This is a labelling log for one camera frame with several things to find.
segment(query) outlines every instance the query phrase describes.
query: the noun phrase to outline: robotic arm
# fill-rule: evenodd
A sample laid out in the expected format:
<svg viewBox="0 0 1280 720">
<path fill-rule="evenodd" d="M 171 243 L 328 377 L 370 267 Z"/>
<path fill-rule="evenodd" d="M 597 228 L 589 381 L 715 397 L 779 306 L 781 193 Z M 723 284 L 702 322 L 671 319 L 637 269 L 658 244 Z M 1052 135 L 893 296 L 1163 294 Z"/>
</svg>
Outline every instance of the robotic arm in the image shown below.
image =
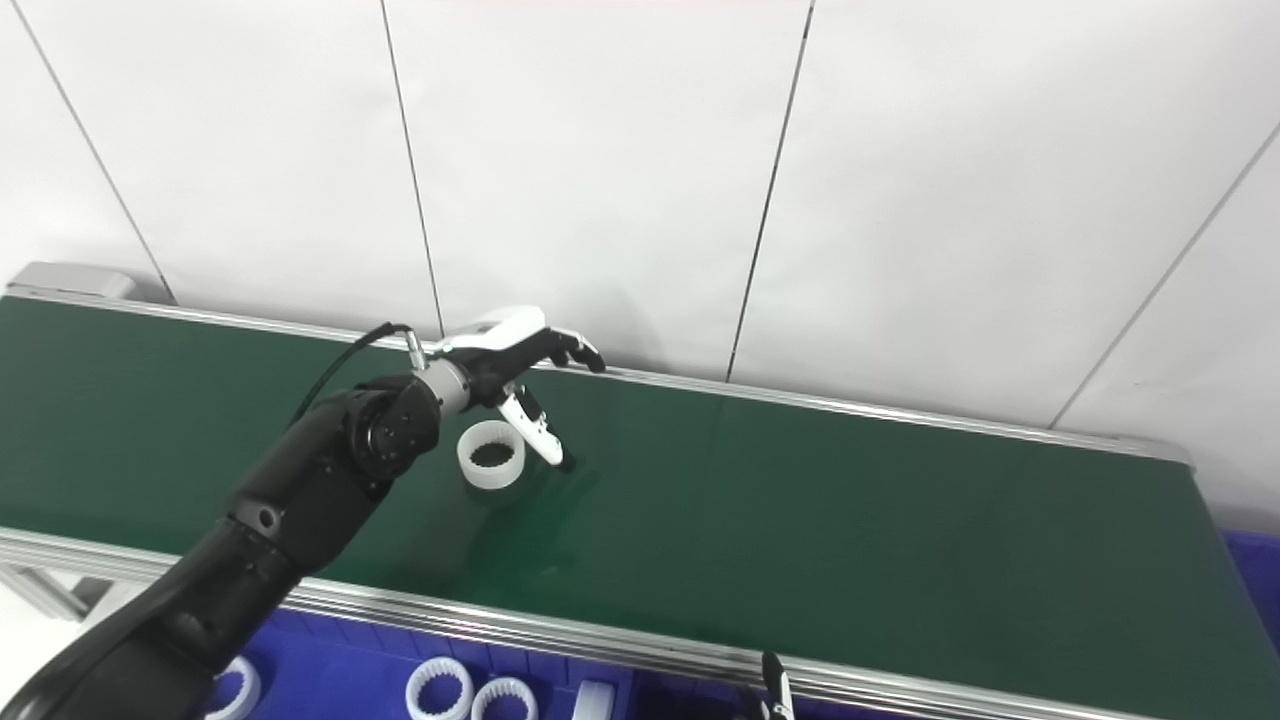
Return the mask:
<svg viewBox="0 0 1280 720">
<path fill-rule="evenodd" d="M 458 413 L 498 407 L 548 462 L 570 468 L 545 413 L 515 383 L 548 357 L 603 372 L 604 360 L 582 336 L 548 327 L 538 307 L 486 315 L 430 355 L 410 328 L 384 328 L 406 332 L 412 370 L 305 409 L 244 475 L 204 539 L 54 657 L 0 720 L 201 716 L 216 675 L 302 578 L 343 551 Z"/>
</svg>

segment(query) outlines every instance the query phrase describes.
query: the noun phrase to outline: white gear ring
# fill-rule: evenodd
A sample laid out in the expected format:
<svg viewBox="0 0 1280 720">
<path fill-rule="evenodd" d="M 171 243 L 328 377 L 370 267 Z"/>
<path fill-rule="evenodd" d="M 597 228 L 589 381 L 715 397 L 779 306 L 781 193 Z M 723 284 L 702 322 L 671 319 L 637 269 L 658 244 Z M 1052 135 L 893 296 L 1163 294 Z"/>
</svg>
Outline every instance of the white gear ring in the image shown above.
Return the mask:
<svg viewBox="0 0 1280 720">
<path fill-rule="evenodd" d="M 257 698 L 262 694 L 262 679 L 257 676 L 257 670 L 248 660 L 244 660 L 243 655 L 237 655 L 227 670 L 218 676 L 223 675 L 239 675 L 241 689 L 227 703 L 227 707 L 206 714 L 205 720 L 244 720 L 253 711 Z"/>
<path fill-rule="evenodd" d="M 534 700 L 534 691 L 516 678 L 494 678 L 480 688 L 475 702 L 471 703 L 471 720 L 484 720 L 484 711 L 489 703 L 502 696 L 518 698 L 525 703 L 525 720 L 538 720 L 538 701 Z"/>
<path fill-rule="evenodd" d="M 458 689 L 458 700 L 442 712 L 428 712 L 419 707 L 417 700 L 422 694 L 422 688 L 435 678 L 445 675 L 457 678 L 462 685 Z M 471 707 L 471 675 L 467 674 L 467 669 L 461 662 L 452 657 L 433 657 L 419 665 L 408 676 L 408 683 L 404 684 L 404 707 L 413 720 L 462 720 L 467 716 L 467 708 Z"/>
<path fill-rule="evenodd" d="M 511 457 L 498 465 L 479 465 L 471 454 L 485 445 L 497 443 L 511 448 Z M 480 489 L 502 489 L 516 482 L 525 469 L 525 438 L 506 420 L 484 420 L 467 428 L 458 438 L 458 465 L 468 483 Z"/>
</svg>

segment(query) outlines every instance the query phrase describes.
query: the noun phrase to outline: wall panel seam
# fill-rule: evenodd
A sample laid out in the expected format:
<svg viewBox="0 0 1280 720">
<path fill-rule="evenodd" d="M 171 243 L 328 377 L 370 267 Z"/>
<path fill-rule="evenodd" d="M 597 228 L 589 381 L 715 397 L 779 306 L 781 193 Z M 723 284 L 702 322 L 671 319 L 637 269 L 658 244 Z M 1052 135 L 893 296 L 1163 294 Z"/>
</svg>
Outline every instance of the wall panel seam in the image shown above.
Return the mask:
<svg viewBox="0 0 1280 720">
<path fill-rule="evenodd" d="M 413 202 L 417 205 L 417 224 L 422 231 L 422 250 L 426 251 L 426 272 L 431 278 L 431 300 L 435 302 L 435 320 L 440 325 L 440 337 L 444 337 L 444 311 L 440 309 L 440 291 L 435 284 L 435 264 L 431 261 L 431 243 L 426 237 L 426 215 L 422 211 L 422 193 L 417 182 L 417 160 L 413 158 L 413 142 L 410 140 L 408 114 L 404 111 L 404 94 L 401 90 L 399 67 L 396 63 L 396 45 L 392 41 L 392 26 L 387 17 L 387 0 L 378 0 L 378 6 L 383 13 L 383 31 L 387 33 L 387 55 L 392 65 L 392 82 L 396 83 L 396 104 L 401 114 L 401 129 L 404 132 L 404 152 L 408 156 L 408 173 L 413 182 Z"/>
<path fill-rule="evenodd" d="M 1228 186 L 1226 192 L 1222 193 L 1222 196 L 1217 200 L 1213 208 L 1208 211 L 1208 215 L 1206 215 L 1204 220 L 1199 224 L 1199 227 L 1196 228 L 1196 232 L 1192 233 L 1192 237 L 1187 241 L 1185 245 L 1183 245 L 1183 249 L 1178 252 L 1178 255 L 1169 264 L 1169 266 L 1165 268 L 1165 272 L 1160 275 L 1160 279 L 1156 281 L 1156 284 L 1152 286 L 1151 291 L 1147 292 L 1142 302 L 1138 304 L 1138 307 L 1129 315 L 1129 319 L 1125 322 L 1125 324 L 1121 325 L 1120 332 L 1116 333 L 1116 336 L 1111 340 L 1111 343 L 1107 345 L 1106 350 L 1102 351 L 1102 355 L 1100 355 L 1097 361 L 1093 363 L 1093 366 L 1089 368 L 1089 372 L 1085 373 L 1084 379 L 1080 380 L 1080 383 L 1075 387 L 1075 391 L 1071 392 L 1071 395 L 1066 398 L 1066 402 L 1062 404 L 1062 407 L 1057 411 L 1056 415 L 1053 415 L 1053 420 L 1051 420 L 1050 424 L 1047 425 L 1048 429 L 1051 430 L 1056 429 L 1059 423 L 1062 421 L 1062 418 L 1066 416 L 1066 413 L 1071 409 L 1071 406 L 1075 405 L 1075 401 L 1079 400 L 1080 395 L 1084 392 L 1084 388 L 1087 388 L 1089 383 L 1093 382 L 1093 378 L 1097 377 L 1102 366 L 1106 365 L 1111 355 L 1115 354 L 1116 348 L 1129 334 L 1129 331 L 1133 329 L 1138 319 L 1143 315 L 1143 313 L 1147 311 L 1147 307 L 1149 307 L 1156 296 L 1160 295 L 1160 291 L 1165 288 L 1165 284 L 1169 282 L 1169 278 L 1174 275 L 1174 273 L 1181 265 L 1183 260 L 1187 259 L 1187 255 L 1190 254 L 1192 249 L 1196 247 L 1196 245 L 1199 242 L 1199 238 L 1204 234 L 1204 231 L 1207 231 L 1208 227 L 1213 224 L 1213 220 L 1217 219 L 1217 215 L 1222 211 L 1222 208 L 1225 208 L 1226 204 L 1231 200 L 1231 197 L 1235 195 L 1235 191 L 1249 176 L 1249 172 L 1253 170 L 1253 167 L 1258 164 L 1258 160 L 1261 160 L 1263 155 L 1266 155 L 1267 150 L 1275 142 L 1276 136 L 1280 136 L 1280 122 L 1276 122 L 1275 127 L 1271 128 L 1271 132 L 1267 133 L 1266 138 L 1262 141 L 1262 145 L 1258 146 L 1257 151 L 1254 151 L 1253 155 L 1249 158 L 1249 160 L 1244 164 L 1244 168 L 1242 168 L 1240 172 L 1235 176 L 1235 179 L 1231 181 L 1231 184 Z"/>
<path fill-rule="evenodd" d="M 168 278 L 164 275 L 164 270 L 160 269 L 160 263 L 156 260 L 155 252 L 151 251 L 151 246 L 147 243 L 146 238 L 142 236 L 142 228 L 138 227 L 137 220 L 133 219 L 133 213 L 129 211 L 129 206 L 124 202 L 124 196 L 120 193 L 120 188 L 115 184 L 115 179 L 111 173 L 106 169 L 106 163 L 102 161 L 102 156 L 97 151 L 97 146 L 93 145 L 93 140 L 88 136 L 88 129 L 84 127 L 83 120 L 81 120 L 79 113 L 76 111 L 76 106 L 72 105 L 70 96 L 67 95 L 67 88 L 63 87 L 61 81 L 58 78 L 58 73 L 54 72 L 54 65 L 49 60 L 49 55 L 45 54 L 45 47 L 40 44 L 36 37 L 36 31 L 27 22 L 27 15 L 18 6 L 18 0 L 9 0 L 13 5 L 14 13 L 18 14 L 18 22 L 22 23 L 23 29 L 27 32 L 27 37 L 31 38 L 31 44 L 36 47 L 36 54 L 40 55 L 41 64 L 45 65 L 45 70 L 49 73 L 49 78 L 54 81 L 54 87 L 58 90 L 59 97 L 63 100 L 63 105 L 67 106 L 67 111 L 70 113 L 72 120 L 76 123 L 76 128 L 79 131 L 81 137 L 84 140 L 84 145 L 88 146 L 90 154 L 93 156 L 93 163 L 97 164 L 97 169 L 102 173 L 102 178 L 106 179 L 108 187 L 111 188 L 111 195 L 115 197 L 116 204 L 120 206 L 120 211 L 124 213 L 125 220 L 128 220 L 129 227 L 133 228 L 134 237 L 138 238 L 138 245 L 142 246 L 142 251 L 146 252 L 147 260 L 151 261 L 151 266 L 156 272 L 156 278 L 164 287 L 165 293 L 169 300 L 178 302 L 177 296 L 173 293 L 173 288 L 169 286 Z"/>
<path fill-rule="evenodd" d="M 760 259 L 760 242 L 764 240 L 764 225 L 769 219 L 769 201 L 773 199 L 773 186 L 778 179 L 778 163 L 782 160 L 782 146 L 787 140 L 787 126 L 791 123 L 791 108 L 795 105 L 796 86 L 800 82 L 800 68 L 804 65 L 804 49 L 809 42 L 809 27 L 813 24 L 813 10 L 818 0 L 809 0 L 804 29 L 800 33 L 800 49 L 796 53 L 796 67 L 791 73 L 791 88 L 787 92 L 787 106 L 782 113 L 782 129 L 778 133 L 778 146 L 773 152 L 773 168 L 769 170 L 769 184 L 764 191 L 764 206 L 760 210 L 760 225 L 755 232 L 755 247 L 751 250 L 751 264 L 746 270 L 746 287 L 742 290 L 742 306 L 737 313 L 737 328 L 733 331 L 733 346 L 728 354 L 728 366 L 724 369 L 724 382 L 733 378 L 733 360 L 737 359 L 737 343 L 742 337 L 742 323 L 746 320 L 746 304 L 751 299 L 751 283 L 755 281 L 755 264 Z"/>
</svg>

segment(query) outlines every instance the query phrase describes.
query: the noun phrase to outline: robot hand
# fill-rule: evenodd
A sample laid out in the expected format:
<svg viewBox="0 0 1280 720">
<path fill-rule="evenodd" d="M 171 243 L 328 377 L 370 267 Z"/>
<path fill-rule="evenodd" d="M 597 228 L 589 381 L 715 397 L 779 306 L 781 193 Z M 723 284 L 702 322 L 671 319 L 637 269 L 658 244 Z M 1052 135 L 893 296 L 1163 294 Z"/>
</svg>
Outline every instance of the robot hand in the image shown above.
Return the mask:
<svg viewBox="0 0 1280 720">
<path fill-rule="evenodd" d="M 461 370 L 468 395 L 463 410 L 475 405 L 497 407 L 549 465 L 572 470 L 573 457 L 556 436 L 547 413 L 515 379 L 547 359 L 561 368 L 572 359 L 593 373 L 603 373 L 604 359 L 580 333 L 549 327 L 539 307 L 504 307 L 442 340 L 433 359 Z M 424 372 L 430 368 L 429 361 Z"/>
<path fill-rule="evenodd" d="M 777 655 L 765 652 L 760 656 L 760 669 L 764 674 L 764 687 L 769 691 L 771 706 L 762 701 L 755 691 L 746 685 L 739 685 L 739 701 L 745 708 L 745 720 L 795 720 L 795 706 L 791 700 L 791 680 L 787 679 L 787 670 Z"/>
</svg>

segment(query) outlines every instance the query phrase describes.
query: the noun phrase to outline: white wall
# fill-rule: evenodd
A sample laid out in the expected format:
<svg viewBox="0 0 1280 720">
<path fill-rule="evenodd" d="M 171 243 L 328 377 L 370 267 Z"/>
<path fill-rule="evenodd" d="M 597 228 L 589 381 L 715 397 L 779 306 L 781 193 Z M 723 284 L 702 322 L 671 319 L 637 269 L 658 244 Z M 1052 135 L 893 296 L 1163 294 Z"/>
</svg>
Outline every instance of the white wall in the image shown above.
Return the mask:
<svg viewBox="0 0 1280 720">
<path fill-rule="evenodd" d="M 168 299 L 12 5 L 0 4 L 0 278 L 32 260 L 127 270 Z"/>
<path fill-rule="evenodd" d="M 817 0 L 790 115 L 806 0 L 15 1 L 102 167 L 0 8 L 4 274 L 536 302 L 625 365 L 1180 442 L 1280 530 L 1275 151 L 1201 233 L 1280 122 L 1274 0 Z"/>
</svg>

